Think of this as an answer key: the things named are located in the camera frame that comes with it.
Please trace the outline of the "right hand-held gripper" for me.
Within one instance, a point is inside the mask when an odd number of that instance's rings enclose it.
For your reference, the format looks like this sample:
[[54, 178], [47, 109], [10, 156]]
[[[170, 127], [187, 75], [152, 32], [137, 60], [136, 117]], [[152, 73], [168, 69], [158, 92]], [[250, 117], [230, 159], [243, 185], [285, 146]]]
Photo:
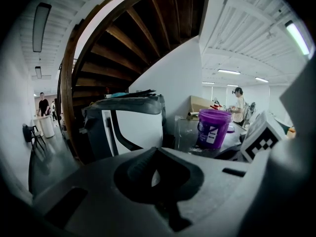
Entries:
[[240, 237], [316, 235], [316, 58], [281, 95], [296, 135], [270, 151]]

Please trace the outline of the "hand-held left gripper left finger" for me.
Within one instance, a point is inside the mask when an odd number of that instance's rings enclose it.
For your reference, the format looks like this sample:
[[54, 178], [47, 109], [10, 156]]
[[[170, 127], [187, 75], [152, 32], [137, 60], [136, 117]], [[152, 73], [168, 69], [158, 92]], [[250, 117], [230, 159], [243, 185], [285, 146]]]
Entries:
[[181, 237], [173, 231], [152, 204], [126, 198], [114, 183], [115, 169], [143, 153], [133, 151], [119, 157], [99, 160], [81, 167], [67, 178], [42, 192], [33, 208], [46, 216], [70, 192], [85, 197], [60, 230], [76, 237]]

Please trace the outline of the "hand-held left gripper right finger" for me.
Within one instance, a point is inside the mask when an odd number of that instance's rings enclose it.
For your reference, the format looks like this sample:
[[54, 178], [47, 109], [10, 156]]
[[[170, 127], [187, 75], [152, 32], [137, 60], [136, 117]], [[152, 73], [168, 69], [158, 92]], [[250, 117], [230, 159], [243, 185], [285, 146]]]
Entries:
[[242, 220], [256, 197], [270, 151], [259, 152], [245, 163], [195, 156], [167, 149], [169, 153], [200, 167], [204, 183], [190, 200], [178, 202], [181, 216], [191, 221], [174, 232], [167, 223], [154, 227], [154, 237], [237, 237]]

